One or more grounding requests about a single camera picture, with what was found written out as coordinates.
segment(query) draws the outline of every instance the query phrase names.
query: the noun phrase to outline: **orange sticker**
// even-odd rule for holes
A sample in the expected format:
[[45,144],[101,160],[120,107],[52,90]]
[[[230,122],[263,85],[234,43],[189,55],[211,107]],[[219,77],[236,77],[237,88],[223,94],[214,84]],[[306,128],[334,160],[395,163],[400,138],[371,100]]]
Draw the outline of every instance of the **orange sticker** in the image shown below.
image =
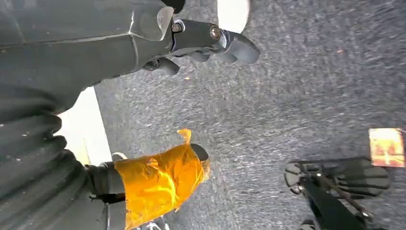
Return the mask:
[[386,167],[405,167],[401,129],[371,128],[369,130],[372,164]]

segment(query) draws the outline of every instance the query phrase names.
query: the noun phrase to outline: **carpeted floor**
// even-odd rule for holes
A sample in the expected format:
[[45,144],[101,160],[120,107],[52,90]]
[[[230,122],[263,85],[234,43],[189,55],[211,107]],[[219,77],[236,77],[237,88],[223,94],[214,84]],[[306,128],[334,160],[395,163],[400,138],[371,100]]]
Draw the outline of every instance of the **carpeted floor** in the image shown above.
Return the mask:
[[[215,15],[215,0],[181,13]],[[97,86],[111,149],[156,153],[191,128],[213,177],[169,216],[171,229],[296,229],[308,208],[284,185],[287,162],[368,156],[369,128],[406,127],[405,22],[402,0],[254,0],[244,34],[262,50],[256,64],[179,58],[176,76],[140,71]],[[403,230],[406,170],[390,173],[392,188],[363,204]]]

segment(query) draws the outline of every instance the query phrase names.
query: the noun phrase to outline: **screw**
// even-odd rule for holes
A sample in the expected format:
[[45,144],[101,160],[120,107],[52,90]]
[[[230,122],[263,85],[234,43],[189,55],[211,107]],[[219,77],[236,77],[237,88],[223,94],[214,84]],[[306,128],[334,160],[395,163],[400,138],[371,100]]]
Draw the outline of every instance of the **screw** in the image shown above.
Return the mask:
[[295,194],[300,194],[304,190],[304,188],[301,185],[297,185],[291,189],[293,190],[293,193],[295,193]]
[[210,28],[210,36],[214,40],[220,39],[220,36],[221,36],[220,28],[218,28],[218,26],[216,26],[216,25],[213,25],[212,28]]
[[182,26],[179,23],[172,24],[172,32],[182,31]]
[[368,218],[368,219],[372,219],[372,218],[373,218],[373,215],[372,215],[372,213],[370,213],[370,212],[363,211],[363,212],[361,212],[361,214],[362,214],[364,217]]

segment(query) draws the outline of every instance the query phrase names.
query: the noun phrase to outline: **white baseboard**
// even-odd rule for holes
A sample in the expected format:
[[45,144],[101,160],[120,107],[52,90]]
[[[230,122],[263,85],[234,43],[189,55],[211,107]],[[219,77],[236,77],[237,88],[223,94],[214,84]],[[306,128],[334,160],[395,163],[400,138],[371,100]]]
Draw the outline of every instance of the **white baseboard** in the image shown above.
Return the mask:
[[66,148],[82,164],[99,165],[112,160],[101,116],[93,87],[84,90],[75,105],[59,115],[62,128],[56,135],[65,136]]

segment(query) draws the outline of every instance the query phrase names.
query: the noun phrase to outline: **orange tape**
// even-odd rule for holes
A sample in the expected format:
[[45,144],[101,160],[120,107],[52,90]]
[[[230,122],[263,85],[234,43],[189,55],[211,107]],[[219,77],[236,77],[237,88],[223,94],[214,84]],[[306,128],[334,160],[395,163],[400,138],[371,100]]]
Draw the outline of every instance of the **orange tape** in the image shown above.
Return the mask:
[[178,131],[185,144],[155,156],[116,161],[114,168],[124,183],[126,230],[179,208],[207,178],[205,169],[190,146],[191,131]]

